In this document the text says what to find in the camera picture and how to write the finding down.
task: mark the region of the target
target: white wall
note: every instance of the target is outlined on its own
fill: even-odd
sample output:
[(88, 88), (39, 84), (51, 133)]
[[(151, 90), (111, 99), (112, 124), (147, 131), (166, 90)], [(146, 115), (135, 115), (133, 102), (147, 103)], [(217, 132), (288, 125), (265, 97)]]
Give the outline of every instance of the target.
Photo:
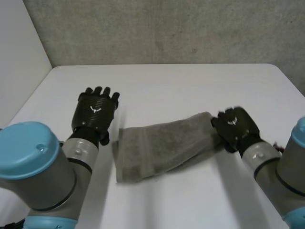
[(22, 0), (0, 0), (0, 128), (52, 69)]

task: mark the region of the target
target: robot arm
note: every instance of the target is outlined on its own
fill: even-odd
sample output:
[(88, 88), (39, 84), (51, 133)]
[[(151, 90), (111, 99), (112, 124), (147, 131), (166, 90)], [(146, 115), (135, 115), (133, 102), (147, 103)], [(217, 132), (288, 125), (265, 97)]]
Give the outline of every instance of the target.
[(283, 155), (260, 138), (259, 130), (240, 108), (212, 119), (228, 152), (239, 151), (257, 184), (291, 229), (305, 228), (305, 118), (292, 130)]
[[(110, 98), (110, 88), (101, 91), (97, 87), (81, 93), (73, 133), (62, 147), (41, 123), (19, 123), (0, 131), (0, 186), (31, 208), (24, 229), (74, 229), (99, 142), (109, 143), (108, 128), (118, 107), (118, 93)], [(16, 139), (18, 145), (12, 147)]]

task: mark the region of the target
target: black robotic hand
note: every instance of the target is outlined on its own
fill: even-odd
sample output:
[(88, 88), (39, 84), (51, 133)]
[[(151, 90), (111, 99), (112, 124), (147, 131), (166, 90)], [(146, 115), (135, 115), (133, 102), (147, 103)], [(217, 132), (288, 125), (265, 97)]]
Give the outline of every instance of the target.
[(242, 155), (249, 146), (262, 141), (257, 125), (241, 107), (219, 112), (217, 118), (212, 119), (212, 126), (216, 128), (224, 140), (226, 151), (230, 153), (238, 150)]
[(110, 88), (102, 87), (94, 90), (87, 88), (78, 98), (78, 104), (72, 120), (73, 132), (86, 127), (94, 130), (99, 136), (100, 143), (105, 146), (109, 143), (108, 128), (114, 118), (114, 112), (119, 106), (118, 92), (113, 93), (110, 98)]

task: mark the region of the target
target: gray wall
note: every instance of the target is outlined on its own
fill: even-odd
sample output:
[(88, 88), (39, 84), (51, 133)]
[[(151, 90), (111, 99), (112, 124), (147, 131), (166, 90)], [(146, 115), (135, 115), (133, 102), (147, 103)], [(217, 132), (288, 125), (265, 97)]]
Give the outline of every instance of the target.
[(24, 0), (52, 66), (272, 63), (305, 94), (305, 0)]

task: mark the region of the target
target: black band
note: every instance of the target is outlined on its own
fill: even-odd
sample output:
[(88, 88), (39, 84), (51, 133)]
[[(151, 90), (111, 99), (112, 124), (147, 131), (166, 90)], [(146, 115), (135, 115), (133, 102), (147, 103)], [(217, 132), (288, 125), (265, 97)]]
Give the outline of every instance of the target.
[(69, 137), (69, 139), (70, 138), (85, 139), (99, 148), (101, 136), (93, 128), (82, 126), (73, 130), (73, 134)]
[(89, 170), (90, 174), (92, 175), (92, 169), (87, 163), (85, 163), (79, 159), (75, 159), (75, 158), (71, 158), (71, 157), (68, 158), (68, 161), (79, 164), (81, 166), (84, 166), (87, 170)]
[(291, 187), (289, 184), (287, 184), (278, 174), (277, 170), (275, 171), (275, 176), (276, 178), (279, 180), (279, 182), (281, 182), (281, 184), (286, 188), (289, 189), (290, 191), (292, 191), (293, 193), (296, 193), (299, 196), (305, 197), (305, 193), (301, 192), (299, 190), (296, 190), (295, 188)]
[(262, 167), (264, 167), (265, 165), (267, 165), (267, 164), (269, 164), (269, 163), (271, 163), (271, 162), (279, 161), (280, 159), (281, 159), (280, 157), (275, 157), (275, 158), (271, 158), (271, 159), (266, 160), (266, 161), (264, 161), (263, 163), (261, 163), (261, 164), (256, 168), (256, 170), (254, 171), (254, 175), (253, 175), (253, 176), (254, 176), (254, 180), (256, 180), (256, 176), (257, 176), (259, 170), (261, 170)]
[(74, 172), (74, 185), (73, 185), (71, 191), (68, 193), (68, 195), (67, 195), (64, 199), (62, 199), (60, 202), (58, 202), (57, 204), (55, 204), (55, 205), (53, 205), (53, 206), (51, 206), (51, 207), (49, 207), (49, 208), (43, 208), (43, 209), (33, 208), (33, 210), (35, 210), (35, 211), (50, 211), (50, 210), (52, 210), (52, 209), (54, 209), (54, 208), (59, 207), (59, 206), (62, 205), (64, 202), (66, 202), (67, 199), (69, 199), (70, 196), (72, 195), (72, 193), (74, 192), (75, 187), (76, 187), (76, 183), (77, 183), (76, 173), (75, 173), (75, 171), (73, 171), (73, 172)]

